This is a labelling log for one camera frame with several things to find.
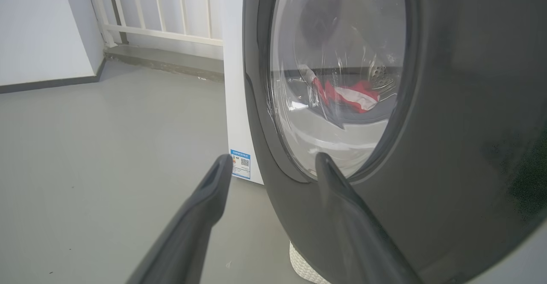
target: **washing machine door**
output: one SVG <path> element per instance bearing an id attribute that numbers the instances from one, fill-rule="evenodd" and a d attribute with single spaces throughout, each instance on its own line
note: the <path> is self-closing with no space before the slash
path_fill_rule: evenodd
<path id="1" fill-rule="evenodd" d="M 543 223 L 547 0 L 244 0 L 250 130 L 295 248 L 350 283 L 327 153 L 426 284 L 465 282 Z"/>

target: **laundry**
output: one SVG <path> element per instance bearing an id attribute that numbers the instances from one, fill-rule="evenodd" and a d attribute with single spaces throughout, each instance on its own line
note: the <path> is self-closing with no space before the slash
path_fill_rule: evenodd
<path id="1" fill-rule="evenodd" d="M 365 113 L 372 110 L 379 101 L 379 93 L 372 90 L 369 81 L 361 80 L 351 86 L 332 86 L 326 81 L 323 87 L 321 81 L 313 70 L 307 65 L 299 65 L 304 80 L 317 88 L 317 92 L 326 105 L 330 101 L 344 103 L 352 107 L 357 113 Z"/>

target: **gray floor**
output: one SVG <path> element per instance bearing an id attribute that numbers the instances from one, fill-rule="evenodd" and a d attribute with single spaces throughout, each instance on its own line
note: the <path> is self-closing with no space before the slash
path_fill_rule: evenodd
<path id="1" fill-rule="evenodd" d="M 227 152 L 224 86 L 107 62 L 0 95 L 0 283 L 123 283 Z M 306 283 L 263 186 L 233 179 L 202 284 Z"/>

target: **door glass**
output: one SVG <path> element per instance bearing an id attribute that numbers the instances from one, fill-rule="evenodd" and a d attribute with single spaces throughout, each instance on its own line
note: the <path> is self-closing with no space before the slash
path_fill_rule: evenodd
<path id="1" fill-rule="evenodd" d="M 273 17 L 269 87 L 286 150 L 310 177 L 319 151 L 349 177 L 397 101 L 404 0 L 277 0 Z"/>

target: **white railing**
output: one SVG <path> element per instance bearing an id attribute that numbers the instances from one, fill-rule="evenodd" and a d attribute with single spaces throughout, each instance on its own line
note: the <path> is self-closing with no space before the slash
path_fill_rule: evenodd
<path id="1" fill-rule="evenodd" d="M 180 2 L 180 9 L 182 15 L 182 25 L 183 25 L 183 34 L 173 33 L 166 31 L 165 27 L 165 17 L 164 11 L 162 9 L 162 0 L 156 0 L 156 5 L 158 7 L 160 26 L 162 30 L 151 30 L 147 29 L 144 23 L 144 15 L 142 12 L 141 0 L 135 0 L 135 7 L 137 9 L 138 18 L 140 22 L 140 27 L 129 27 L 125 23 L 124 12 L 121 7 L 121 0 L 115 0 L 113 7 L 116 8 L 120 23 L 111 23 L 108 20 L 106 9 L 104 8 L 103 0 L 94 0 L 96 7 L 98 8 L 99 20 L 102 22 L 102 30 L 105 37 L 105 40 L 108 46 L 115 46 L 114 39 L 110 34 L 111 31 L 123 32 L 123 33 L 133 33 L 147 36 L 155 36 L 162 38 L 169 38 L 174 40 L 182 40 L 189 42 L 196 42 L 199 44 L 210 44 L 213 46 L 222 46 L 223 41 L 221 39 L 215 39 L 212 37 L 212 25 L 211 25 L 211 0 L 206 0 L 206 17 L 207 17 L 207 27 L 208 27 L 208 37 L 201 37 L 195 35 L 188 35 L 188 18 L 186 17 L 186 2 L 185 0 L 178 0 Z"/>

